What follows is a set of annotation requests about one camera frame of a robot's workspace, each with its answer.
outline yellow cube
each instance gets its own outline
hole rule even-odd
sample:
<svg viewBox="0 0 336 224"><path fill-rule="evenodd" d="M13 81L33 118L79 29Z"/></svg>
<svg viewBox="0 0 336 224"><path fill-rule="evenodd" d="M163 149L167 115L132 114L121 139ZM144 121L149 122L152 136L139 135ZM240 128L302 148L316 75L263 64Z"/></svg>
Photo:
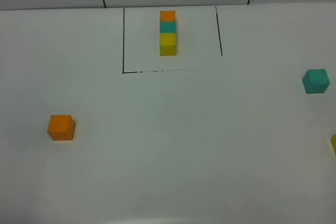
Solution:
<svg viewBox="0 0 336 224"><path fill-rule="evenodd" d="M160 55L176 55L176 34L160 34Z"/></svg>
<svg viewBox="0 0 336 224"><path fill-rule="evenodd" d="M331 145L334 149L335 155L336 155L336 134L331 138Z"/></svg>

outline orange cube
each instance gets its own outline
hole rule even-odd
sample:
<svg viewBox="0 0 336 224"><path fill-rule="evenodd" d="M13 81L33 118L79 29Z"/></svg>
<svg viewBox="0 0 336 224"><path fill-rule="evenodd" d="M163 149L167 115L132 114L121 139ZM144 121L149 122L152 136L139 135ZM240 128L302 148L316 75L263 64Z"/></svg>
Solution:
<svg viewBox="0 0 336 224"><path fill-rule="evenodd" d="M72 140L74 129L75 122L71 115L52 115L47 132L55 141Z"/></svg>
<svg viewBox="0 0 336 224"><path fill-rule="evenodd" d="M176 21L174 10L161 10L160 21Z"/></svg>

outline stack of cubes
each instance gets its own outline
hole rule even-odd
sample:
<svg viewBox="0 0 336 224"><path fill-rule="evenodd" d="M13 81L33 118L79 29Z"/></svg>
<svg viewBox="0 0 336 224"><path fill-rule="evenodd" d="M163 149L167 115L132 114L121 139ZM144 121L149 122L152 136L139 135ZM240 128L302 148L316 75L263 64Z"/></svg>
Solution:
<svg viewBox="0 0 336 224"><path fill-rule="evenodd" d="M176 18L174 10L160 11L160 55L176 55Z"/></svg>

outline teal cube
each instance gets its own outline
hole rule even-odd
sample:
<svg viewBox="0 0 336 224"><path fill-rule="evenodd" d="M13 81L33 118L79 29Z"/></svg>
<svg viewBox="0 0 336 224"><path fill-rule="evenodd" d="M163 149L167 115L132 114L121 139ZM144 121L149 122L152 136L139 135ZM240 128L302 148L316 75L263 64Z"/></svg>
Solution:
<svg viewBox="0 0 336 224"><path fill-rule="evenodd" d="M176 33L175 21L161 21L160 22L160 34L174 34Z"/></svg>
<svg viewBox="0 0 336 224"><path fill-rule="evenodd" d="M325 69L309 69L302 79L307 94L324 93L330 84Z"/></svg>

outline cube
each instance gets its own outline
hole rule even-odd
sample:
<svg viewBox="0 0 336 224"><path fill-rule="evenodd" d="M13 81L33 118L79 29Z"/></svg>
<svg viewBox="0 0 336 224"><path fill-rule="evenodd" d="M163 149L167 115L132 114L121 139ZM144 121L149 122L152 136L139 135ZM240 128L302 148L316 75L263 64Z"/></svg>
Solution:
<svg viewBox="0 0 336 224"><path fill-rule="evenodd" d="M161 10L160 11L160 21L175 21L175 11L174 10Z"/></svg>
<svg viewBox="0 0 336 224"><path fill-rule="evenodd" d="M331 145L332 145L332 148L334 149L334 152L335 152L335 155L336 155L336 135L334 135L331 138Z"/></svg>
<svg viewBox="0 0 336 224"><path fill-rule="evenodd" d="M160 34L176 33L175 21L161 21L160 22Z"/></svg>
<svg viewBox="0 0 336 224"><path fill-rule="evenodd" d="M160 55L176 55L176 34L160 34Z"/></svg>
<svg viewBox="0 0 336 224"><path fill-rule="evenodd" d="M48 134L55 141L72 140L74 135L75 122L71 115L50 116Z"/></svg>
<svg viewBox="0 0 336 224"><path fill-rule="evenodd" d="M330 84L325 69L309 69L302 79L307 94L324 93Z"/></svg>

